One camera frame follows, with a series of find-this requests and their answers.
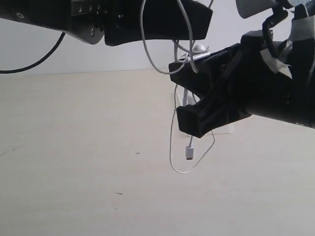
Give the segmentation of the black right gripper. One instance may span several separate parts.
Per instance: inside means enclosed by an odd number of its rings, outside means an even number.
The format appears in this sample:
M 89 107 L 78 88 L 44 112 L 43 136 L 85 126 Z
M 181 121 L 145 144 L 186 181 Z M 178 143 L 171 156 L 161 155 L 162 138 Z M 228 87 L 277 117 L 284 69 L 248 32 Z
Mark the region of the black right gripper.
M 171 75 L 201 98 L 176 109 L 179 130 L 202 138 L 251 115 L 314 128 L 315 85 L 302 84 L 304 70 L 291 78 L 272 72 L 262 57 L 267 51 L 262 31 L 250 31 L 240 43 L 196 60 L 197 73 L 186 64 Z

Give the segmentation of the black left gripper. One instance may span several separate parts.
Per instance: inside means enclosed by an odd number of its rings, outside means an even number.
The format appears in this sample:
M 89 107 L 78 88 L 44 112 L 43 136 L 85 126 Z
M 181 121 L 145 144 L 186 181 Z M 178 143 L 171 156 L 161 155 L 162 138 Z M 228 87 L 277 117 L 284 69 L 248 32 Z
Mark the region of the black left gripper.
M 107 46 L 146 40 L 188 40 L 187 20 L 175 0 L 72 0 L 70 35 Z

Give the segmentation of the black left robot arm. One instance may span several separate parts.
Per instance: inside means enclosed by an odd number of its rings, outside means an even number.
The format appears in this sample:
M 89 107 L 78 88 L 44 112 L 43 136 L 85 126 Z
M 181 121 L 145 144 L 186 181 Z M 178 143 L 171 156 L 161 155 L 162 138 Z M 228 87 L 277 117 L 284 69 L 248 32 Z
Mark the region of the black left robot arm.
M 188 40 L 176 0 L 2 0 L 2 19 L 59 30 L 85 43 L 118 46 L 141 40 Z

